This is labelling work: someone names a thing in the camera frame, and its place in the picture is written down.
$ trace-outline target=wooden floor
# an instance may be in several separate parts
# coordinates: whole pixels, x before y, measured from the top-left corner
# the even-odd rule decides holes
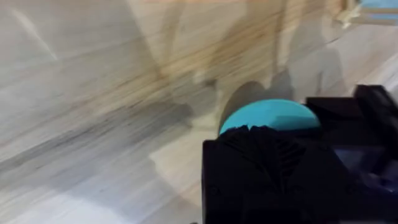
[[[0,223],[201,223],[201,143],[261,98],[394,88],[340,0],[0,3]]]

